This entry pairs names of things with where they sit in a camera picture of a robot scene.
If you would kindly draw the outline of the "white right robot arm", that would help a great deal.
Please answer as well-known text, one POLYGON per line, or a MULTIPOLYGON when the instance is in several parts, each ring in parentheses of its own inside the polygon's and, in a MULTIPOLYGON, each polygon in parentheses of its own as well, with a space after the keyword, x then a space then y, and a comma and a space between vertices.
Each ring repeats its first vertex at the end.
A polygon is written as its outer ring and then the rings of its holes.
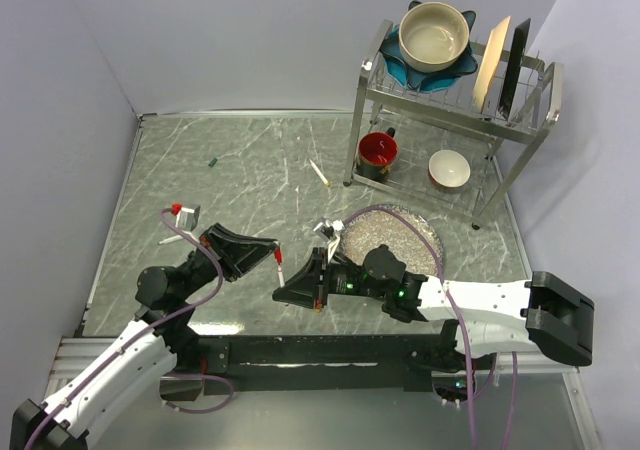
POLYGON ((276 302, 321 310, 331 295, 368 297, 403 323, 453 321, 437 345, 439 360, 460 368, 470 358, 538 351, 557 363, 593 362, 594 302, 556 275, 536 271, 506 283, 440 280, 411 273, 386 245, 356 264, 313 249, 305 266, 272 293, 276 302))

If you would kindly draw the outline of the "white pen green tip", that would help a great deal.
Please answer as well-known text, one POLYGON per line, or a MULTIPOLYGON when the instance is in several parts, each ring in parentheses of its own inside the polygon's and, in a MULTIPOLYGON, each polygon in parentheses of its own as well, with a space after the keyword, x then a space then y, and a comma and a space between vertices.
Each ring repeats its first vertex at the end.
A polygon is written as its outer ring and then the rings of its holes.
POLYGON ((158 245, 166 245, 166 244, 174 243, 180 240, 183 240, 183 237, 181 235, 174 235, 159 241, 158 245))

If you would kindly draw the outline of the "white pen yellow tip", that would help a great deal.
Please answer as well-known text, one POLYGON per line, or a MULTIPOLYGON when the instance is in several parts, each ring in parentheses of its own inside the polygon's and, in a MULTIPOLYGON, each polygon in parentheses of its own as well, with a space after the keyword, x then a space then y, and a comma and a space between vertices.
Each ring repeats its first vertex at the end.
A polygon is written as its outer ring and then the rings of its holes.
POLYGON ((323 185, 329 188, 331 186, 331 183, 327 179, 327 177, 324 175, 320 167, 312 159, 309 159, 309 164, 311 165, 312 169, 314 170, 318 178, 321 180, 323 185))

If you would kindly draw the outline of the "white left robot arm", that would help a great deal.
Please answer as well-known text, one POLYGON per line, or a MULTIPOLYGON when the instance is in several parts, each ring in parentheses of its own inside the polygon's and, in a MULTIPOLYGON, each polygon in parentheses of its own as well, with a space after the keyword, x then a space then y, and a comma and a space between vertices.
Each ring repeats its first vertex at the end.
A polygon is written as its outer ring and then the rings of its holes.
POLYGON ((199 238, 178 266, 151 266, 137 280, 140 307, 123 332, 75 379, 40 404, 28 399, 13 414, 12 449, 87 449, 147 387, 176 370, 198 372, 205 352, 189 321, 188 299, 209 283, 234 282, 278 252, 269 238, 235 234, 220 224, 199 238))

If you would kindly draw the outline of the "white pen red tip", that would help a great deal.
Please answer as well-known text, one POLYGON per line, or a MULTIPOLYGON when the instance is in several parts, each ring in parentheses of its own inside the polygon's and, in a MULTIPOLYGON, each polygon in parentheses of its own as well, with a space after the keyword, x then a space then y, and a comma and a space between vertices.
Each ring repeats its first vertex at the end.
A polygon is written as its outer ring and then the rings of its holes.
POLYGON ((284 278, 284 273, 283 273, 283 268, 282 268, 282 264, 278 264, 277 263, 277 275, 278 275, 278 282, 279 282, 279 287, 283 288, 285 285, 285 278, 284 278))

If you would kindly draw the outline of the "red pen cap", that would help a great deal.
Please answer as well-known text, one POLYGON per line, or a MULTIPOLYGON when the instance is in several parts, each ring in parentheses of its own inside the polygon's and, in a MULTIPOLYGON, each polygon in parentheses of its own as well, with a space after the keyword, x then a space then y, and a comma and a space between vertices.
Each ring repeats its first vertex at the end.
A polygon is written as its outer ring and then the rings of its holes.
POLYGON ((280 264, 282 264, 282 261, 283 261, 283 259, 282 259, 282 253, 281 253, 281 250, 280 250, 279 248, 275 250, 275 252, 274 252, 274 258, 276 259, 276 262, 277 262, 279 265, 280 265, 280 264))

